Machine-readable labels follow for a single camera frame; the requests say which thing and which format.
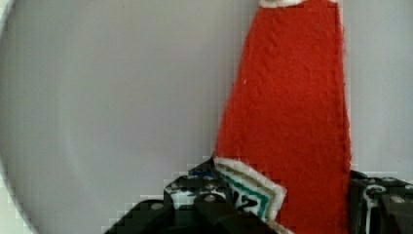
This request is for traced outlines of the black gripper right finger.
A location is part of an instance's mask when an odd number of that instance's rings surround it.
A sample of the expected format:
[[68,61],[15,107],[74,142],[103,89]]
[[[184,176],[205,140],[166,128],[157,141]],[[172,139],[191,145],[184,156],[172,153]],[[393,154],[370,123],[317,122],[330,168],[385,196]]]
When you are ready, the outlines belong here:
[[351,171],[350,234],[413,234],[413,185]]

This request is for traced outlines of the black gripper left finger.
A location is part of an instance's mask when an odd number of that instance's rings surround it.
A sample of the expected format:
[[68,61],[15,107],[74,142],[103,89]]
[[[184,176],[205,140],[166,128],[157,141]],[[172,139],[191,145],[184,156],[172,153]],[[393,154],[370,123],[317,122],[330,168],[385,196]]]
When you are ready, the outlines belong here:
[[164,189],[164,201],[179,210],[192,207],[197,197],[209,194],[221,197],[235,209],[232,189],[218,172],[212,158],[168,184]]

